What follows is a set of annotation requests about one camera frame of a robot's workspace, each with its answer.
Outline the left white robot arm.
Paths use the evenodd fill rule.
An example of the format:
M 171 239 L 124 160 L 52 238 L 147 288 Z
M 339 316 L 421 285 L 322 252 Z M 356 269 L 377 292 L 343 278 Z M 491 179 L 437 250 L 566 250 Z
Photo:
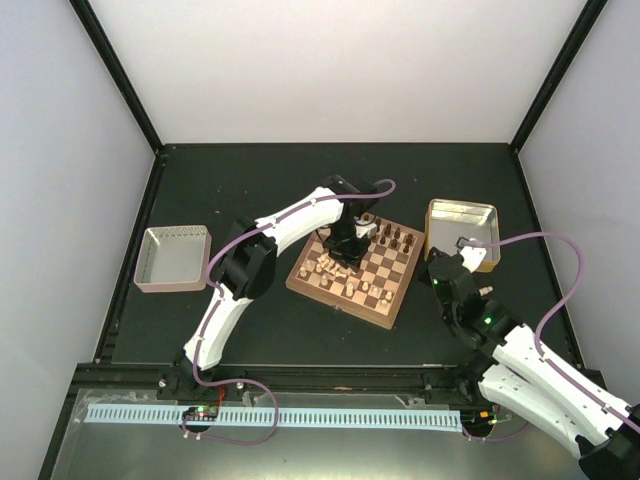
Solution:
M 206 268 L 206 282 L 213 288 L 210 304 L 174 361 L 181 389 L 202 399 L 220 384 L 211 370 L 219 364 L 231 332 L 250 303 L 273 284 L 278 256 L 298 240 L 327 228 L 323 247 L 330 258 L 343 268 L 359 268 L 374 226 L 357 219 L 395 187 L 390 179 L 354 186 L 335 175 L 279 212 L 236 220 L 228 243 Z

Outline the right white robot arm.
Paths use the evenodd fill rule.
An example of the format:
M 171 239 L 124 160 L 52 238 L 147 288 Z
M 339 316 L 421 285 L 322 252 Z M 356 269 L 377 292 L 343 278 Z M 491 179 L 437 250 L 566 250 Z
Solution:
M 590 479 L 639 476 L 639 408 L 597 385 L 536 338 L 472 275 L 484 257 L 432 248 L 420 279 L 431 284 L 448 330 L 475 355 L 454 379 L 457 396 L 507 408 L 568 450 Z

